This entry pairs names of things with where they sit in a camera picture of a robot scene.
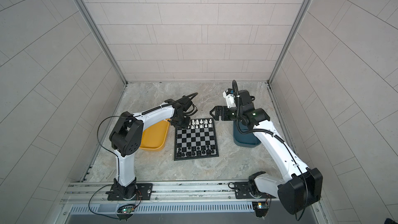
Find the yellow plastic tub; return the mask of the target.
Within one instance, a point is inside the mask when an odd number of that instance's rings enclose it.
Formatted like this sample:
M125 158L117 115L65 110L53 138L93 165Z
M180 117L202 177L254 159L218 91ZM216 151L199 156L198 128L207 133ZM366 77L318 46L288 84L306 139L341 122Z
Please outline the yellow plastic tub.
M143 132L140 149L146 151L161 151L165 146L165 141L169 132L170 123L162 120Z

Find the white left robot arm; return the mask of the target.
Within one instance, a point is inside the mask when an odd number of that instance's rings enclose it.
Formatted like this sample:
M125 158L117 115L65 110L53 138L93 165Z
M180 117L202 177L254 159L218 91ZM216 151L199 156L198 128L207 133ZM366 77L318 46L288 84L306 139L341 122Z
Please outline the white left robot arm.
M143 132L164 120L178 128L187 128L190 117L198 110L192 100L198 93L183 96L178 100L168 99L163 104L141 113L122 113L111 131L109 140L117 158L117 175L113 191L119 199L131 199L136 194L136 176L134 172L135 152L139 149Z

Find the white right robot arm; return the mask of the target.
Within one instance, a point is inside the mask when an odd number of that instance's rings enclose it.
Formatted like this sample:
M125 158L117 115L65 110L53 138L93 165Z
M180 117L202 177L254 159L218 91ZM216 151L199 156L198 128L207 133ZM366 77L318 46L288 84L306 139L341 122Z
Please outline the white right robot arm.
M258 198L263 194L276 197L292 215L304 214L305 210L321 198L323 176L311 169L281 138L269 115L262 108L255 108L255 97L247 90L239 90L237 82L223 93L225 106L215 106L210 115L215 120L234 121L242 135L253 134L267 149L275 161L281 178L265 172L249 177L250 194Z

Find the green circuit board left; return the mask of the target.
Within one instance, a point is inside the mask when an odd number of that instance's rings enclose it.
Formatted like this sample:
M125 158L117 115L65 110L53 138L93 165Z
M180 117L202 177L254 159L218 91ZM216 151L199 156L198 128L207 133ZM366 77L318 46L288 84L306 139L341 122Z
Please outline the green circuit board left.
M135 204L127 204L118 208L118 214L132 214L135 211Z

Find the black white chessboard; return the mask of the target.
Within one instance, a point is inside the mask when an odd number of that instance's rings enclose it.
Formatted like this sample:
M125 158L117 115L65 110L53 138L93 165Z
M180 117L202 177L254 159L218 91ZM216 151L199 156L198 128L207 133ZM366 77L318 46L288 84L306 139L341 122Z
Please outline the black white chessboard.
M218 156L213 118L192 119L187 128L175 129L175 161Z

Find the teal plastic tub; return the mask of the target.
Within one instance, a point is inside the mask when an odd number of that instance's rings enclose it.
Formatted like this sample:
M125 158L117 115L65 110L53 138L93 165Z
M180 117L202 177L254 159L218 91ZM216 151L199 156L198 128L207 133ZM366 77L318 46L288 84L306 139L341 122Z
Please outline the teal plastic tub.
M261 144L261 141L258 140L258 138L253 133L241 134L237 128L237 125L243 132L248 131L248 128L246 126L242 125L238 121L234 121L234 123L233 123L233 141L234 141L235 145L237 145L239 147L254 148Z

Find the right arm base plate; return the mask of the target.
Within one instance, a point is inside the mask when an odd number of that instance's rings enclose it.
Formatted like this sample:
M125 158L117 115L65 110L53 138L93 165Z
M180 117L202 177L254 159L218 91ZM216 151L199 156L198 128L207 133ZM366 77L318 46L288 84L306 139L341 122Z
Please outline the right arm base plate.
M254 184L248 181L233 182L229 187L234 190L236 199L255 199L261 196L256 192Z

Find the aluminium rail frame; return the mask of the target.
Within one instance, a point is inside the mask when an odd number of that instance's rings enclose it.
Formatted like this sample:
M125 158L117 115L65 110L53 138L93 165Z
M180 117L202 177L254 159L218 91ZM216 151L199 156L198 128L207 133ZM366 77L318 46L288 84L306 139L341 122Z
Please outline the aluminium rail frame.
M319 210L320 205L308 207L304 214L289 214L276 197L263 194L255 199L236 199L233 182L248 179L194 180L194 181L139 181L153 184L149 200L108 201L106 194L111 183L71 183L58 206L59 214L51 222L65 224L72 214L94 215L109 220L126 219L128 214L118 214L119 207L135 204L130 214L187 214L187 213L254 213L252 202L268 202L268 214L264 218L276 217L277 222L293 224L325 224L326 219Z

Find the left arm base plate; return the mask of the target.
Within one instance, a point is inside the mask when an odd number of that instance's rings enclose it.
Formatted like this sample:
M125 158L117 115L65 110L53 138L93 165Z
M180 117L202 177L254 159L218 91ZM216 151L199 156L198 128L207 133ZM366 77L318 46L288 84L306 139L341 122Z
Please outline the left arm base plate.
M108 201L138 201L149 200L152 194L153 184L139 183L132 186L123 187L113 184L111 189L106 192Z

